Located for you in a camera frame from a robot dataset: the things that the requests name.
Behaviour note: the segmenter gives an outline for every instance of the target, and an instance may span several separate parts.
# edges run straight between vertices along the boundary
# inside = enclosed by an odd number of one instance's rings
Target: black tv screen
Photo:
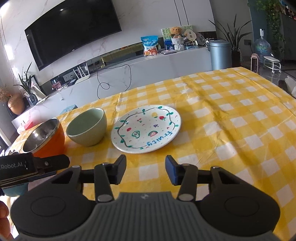
[[[120,31],[111,0],[66,0],[32,23],[25,33],[42,70],[67,53]]]

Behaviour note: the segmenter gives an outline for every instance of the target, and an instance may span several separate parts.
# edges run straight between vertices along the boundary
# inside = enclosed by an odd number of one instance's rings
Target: metal trash can
[[[211,52],[212,70],[232,67],[231,44],[224,40],[209,41],[208,50]]]

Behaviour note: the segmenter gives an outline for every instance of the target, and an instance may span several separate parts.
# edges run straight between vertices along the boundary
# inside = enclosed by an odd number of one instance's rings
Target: gripper logo
[[[11,168],[17,168],[17,167],[23,167],[22,162],[18,162],[18,163],[12,163],[12,164],[1,164],[0,165],[0,169],[11,169]]]

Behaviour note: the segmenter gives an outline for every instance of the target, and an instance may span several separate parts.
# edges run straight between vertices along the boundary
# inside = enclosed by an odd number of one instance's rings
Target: tablecloth
[[[165,156],[172,155],[178,163],[191,163],[200,169],[221,166],[266,192],[281,208],[274,233],[288,240],[296,232],[296,100],[293,97],[241,67],[138,87],[58,117],[66,131],[69,122],[87,109],[100,107],[107,115],[107,132],[99,144],[83,147],[66,136],[65,154],[70,158],[70,165],[91,169],[106,161],[113,163],[122,153],[110,139],[114,123],[128,111],[147,104],[175,108],[182,118],[181,130],[159,150],[126,154],[127,168],[122,182],[112,186],[115,197],[120,191],[171,191],[176,196],[179,188],[170,183],[164,165]],[[22,133],[12,149],[21,150],[33,129]],[[89,199],[94,199],[93,188],[91,184],[84,188],[84,195]],[[197,199],[206,193],[206,185],[198,186]]]

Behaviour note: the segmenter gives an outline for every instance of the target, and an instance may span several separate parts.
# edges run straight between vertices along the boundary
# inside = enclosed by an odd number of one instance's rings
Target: snack bag
[[[156,46],[158,41],[157,36],[141,37],[141,40],[143,42],[145,56],[157,54],[157,46]]]

